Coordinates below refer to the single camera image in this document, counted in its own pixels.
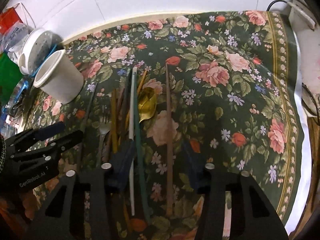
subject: red object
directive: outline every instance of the red object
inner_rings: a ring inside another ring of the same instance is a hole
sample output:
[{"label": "red object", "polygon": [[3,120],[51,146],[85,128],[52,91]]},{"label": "red object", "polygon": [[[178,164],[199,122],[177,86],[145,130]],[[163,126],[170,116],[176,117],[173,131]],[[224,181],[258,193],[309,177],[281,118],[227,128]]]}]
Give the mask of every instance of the red object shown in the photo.
[{"label": "red object", "polygon": [[16,10],[11,7],[6,12],[0,14],[0,33],[3,35],[16,22],[22,22]]}]

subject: white cloth edge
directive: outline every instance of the white cloth edge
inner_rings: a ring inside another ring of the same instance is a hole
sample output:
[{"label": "white cloth edge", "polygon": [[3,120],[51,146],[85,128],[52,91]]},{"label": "white cloth edge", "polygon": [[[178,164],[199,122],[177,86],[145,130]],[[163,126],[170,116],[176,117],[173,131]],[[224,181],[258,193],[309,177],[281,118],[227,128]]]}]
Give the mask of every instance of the white cloth edge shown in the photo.
[{"label": "white cloth edge", "polygon": [[304,133],[304,139],[302,142],[302,157],[301,157],[301,177],[298,185],[298,190],[296,194],[296,198],[294,200],[292,210],[288,221],[285,225],[285,230],[289,235],[292,231],[294,231],[299,223],[303,210],[305,208],[309,188],[311,183],[311,168],[312,168],[312,160],[311,160],[311,146],[309,140],[309,130],[307,123],[307,115],[304,112],[301,104],[301,90],[302,90],[302,77],[301,77],[301,51],[298,43],[298,39],[296,33],[293,32],[294,38],[297,44],[297,82],[294,90],[294,101],[297,106],[298,115],[300,117],[300,123],[302,126],[302,130]]}]

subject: silver screw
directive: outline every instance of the silver screw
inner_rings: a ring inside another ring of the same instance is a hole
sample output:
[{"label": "silver screw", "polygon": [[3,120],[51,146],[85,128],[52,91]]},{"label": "silver screw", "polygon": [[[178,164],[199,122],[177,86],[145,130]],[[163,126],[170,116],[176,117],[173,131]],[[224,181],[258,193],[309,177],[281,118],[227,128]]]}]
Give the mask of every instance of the silver screw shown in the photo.
[{"label": "silver screw", "polygon": [[74,171],[74,170],[70,170],[70,171],[67,171],[66,172],[66,176],[67,177],[72,177],[72,176],[74,176],[76,174],[76,172]]},{"label": "silver screw", "polygon": [[249,171],[243,170],[243,171],[241,171],[241,175],[244,177],[249,177],[250,173],[249,173]]},{"label": "silver screw", "polygon": [[214,164],[213,164],[213,163],[206,163],[205,167],[206,167],[208,170],[212,170],[212,169],[214,169]]},{"label": "silver screw", "polygon": [[110,169],[111,168],[111,163],[103,163],[101,165],[101,168],[103,168],[104,170]]}]

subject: fork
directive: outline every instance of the fork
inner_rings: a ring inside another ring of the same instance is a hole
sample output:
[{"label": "fork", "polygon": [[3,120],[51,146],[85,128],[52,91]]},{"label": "fork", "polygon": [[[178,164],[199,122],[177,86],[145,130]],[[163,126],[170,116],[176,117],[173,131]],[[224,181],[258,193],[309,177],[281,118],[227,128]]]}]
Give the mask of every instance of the fork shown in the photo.
[{"label": "fork", "polygon": [[100,124],[99,124],[100,139],[99,139],[99,149],[98,149],[97,164],[96,164],[97,167],[101,165],[103,142],[107,133],[110,131],[110,123],[109,121],[107,121],[107,113],[104,114],[104,110],[105,110],[105,106],[102,106],[102,116],[100,117]]}]

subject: white plastic container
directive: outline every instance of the white plastic container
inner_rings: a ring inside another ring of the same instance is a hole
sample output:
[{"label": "white plastic container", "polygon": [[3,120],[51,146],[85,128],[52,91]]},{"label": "white plastic container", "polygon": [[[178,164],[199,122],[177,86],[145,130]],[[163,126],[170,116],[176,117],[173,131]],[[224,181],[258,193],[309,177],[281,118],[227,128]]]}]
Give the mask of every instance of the white plastic container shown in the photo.
[{"label": "white plastic container", "polygon": [[84,78],[65,55],[66,50],[54,52],[42,64],[33,85],[60,101],[71,102],[81,91]]}]

